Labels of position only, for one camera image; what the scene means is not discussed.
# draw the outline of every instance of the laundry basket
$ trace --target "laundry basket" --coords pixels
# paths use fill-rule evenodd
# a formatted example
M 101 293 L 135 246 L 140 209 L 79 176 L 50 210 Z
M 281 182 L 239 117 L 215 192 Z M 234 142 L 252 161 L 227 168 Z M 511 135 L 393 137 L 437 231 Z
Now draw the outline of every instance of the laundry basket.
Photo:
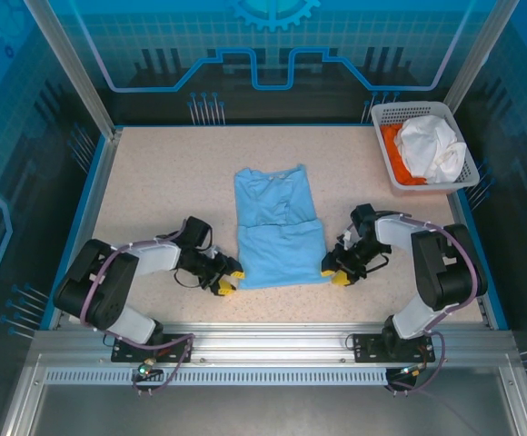
M 415 193 L 453 193 L 458 189 L 468 186 L 475 186 L 480 182 L 480 174 L 475 167 L 472 155 L 469 150 L 465 151 L 465 162 L 460 176 L 453 183 L 435 183 L 435 184 L 421 184 L 415 186 L 406 186 L 400 184 L 394 177 L 393 168 L 389 161 L 389 154 L 384 146 L 383 134 L 381 133 L 381 125 L 387 124 L 402 124 L 409 118 L 424 115 L 436 115 L 445 119 L 447 124 L 455 131 L 457 140 L 463 140 L 460 128 L 457 126 L 455 119 L 449 107 L 439 102 L 399 102 L 377 104 L 373 107 L 371 114 L 373 116 L 374 128 L 376 129 L 376 136 L 379 139 L 381 152 L 383 152 L 384 163 L 389 173 L 391 180 L 391 187 L 395 195 L 406 195 Z

